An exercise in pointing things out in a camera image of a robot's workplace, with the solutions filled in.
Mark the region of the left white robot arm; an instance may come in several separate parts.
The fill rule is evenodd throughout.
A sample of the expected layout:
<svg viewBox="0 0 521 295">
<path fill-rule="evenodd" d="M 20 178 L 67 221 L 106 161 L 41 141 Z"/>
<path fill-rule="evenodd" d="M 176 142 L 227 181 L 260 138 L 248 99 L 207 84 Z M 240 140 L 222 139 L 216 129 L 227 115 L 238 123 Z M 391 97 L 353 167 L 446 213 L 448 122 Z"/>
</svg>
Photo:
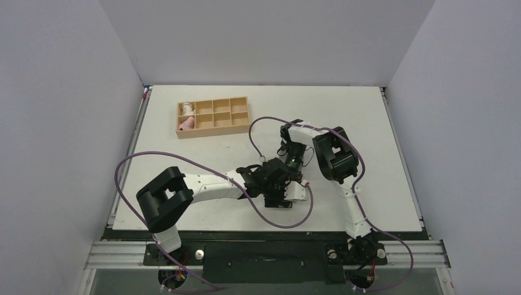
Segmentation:
<svg viewBox="0 0 521 295">
<path fill-rule="evenodd" d="M 309 198 L 306 185 L 299 169 L 280 159 L 240 167 L 223 177 L 184 174 L 169 167 L 140 189 L 136 199 L 148 231 L 160 245 L 159 256 L 167 264 L 176 264 L 183 256 L 176 223 L 191 203 L 261 195 L 266 208 L 291 208 Z"/>
</svg>

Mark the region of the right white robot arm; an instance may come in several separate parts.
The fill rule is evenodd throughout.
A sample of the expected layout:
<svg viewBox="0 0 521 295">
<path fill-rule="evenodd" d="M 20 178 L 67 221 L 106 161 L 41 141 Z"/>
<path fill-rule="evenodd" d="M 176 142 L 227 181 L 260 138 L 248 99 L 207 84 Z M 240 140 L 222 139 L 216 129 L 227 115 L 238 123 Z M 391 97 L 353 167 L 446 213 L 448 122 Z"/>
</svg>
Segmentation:
<svg viewBox="0 0 521 295">
<path fill-rule="evenodd" d="M 321 174 L 332 183 L 340 197 L 348 235 L 347 256 L 354 262 L 364 261 L 371 254 L 364 237 L 372 230 L 361 208 L 356 185 L 365 174 L 365 163 L 346 131 L 342 127 L 314 128 L 297 119 L 281 126 L 280 135 L 287 160 L 296 156 L 300 146 L 314 150 Z"/>
</svg>

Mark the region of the wooden compartment tray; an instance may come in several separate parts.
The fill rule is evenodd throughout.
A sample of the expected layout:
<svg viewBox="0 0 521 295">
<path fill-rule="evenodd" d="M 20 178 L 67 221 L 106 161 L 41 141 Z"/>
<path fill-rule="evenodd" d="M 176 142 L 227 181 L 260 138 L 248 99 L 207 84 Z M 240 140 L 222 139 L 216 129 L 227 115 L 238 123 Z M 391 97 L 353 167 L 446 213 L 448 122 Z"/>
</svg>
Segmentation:
<svg viewBox="0 0 521 295">
<path fill-rule="evenodd" d="M 249 130 L 251 119 L 246 96 L 186 102 L 194 107 L 195 127 L 178 131 L 179 124 L 190 117 L 181 115 L 181 105 L 185 102 L 178 103 L 175 133 L 179 139 L 233 135 Z"/>
</svg>

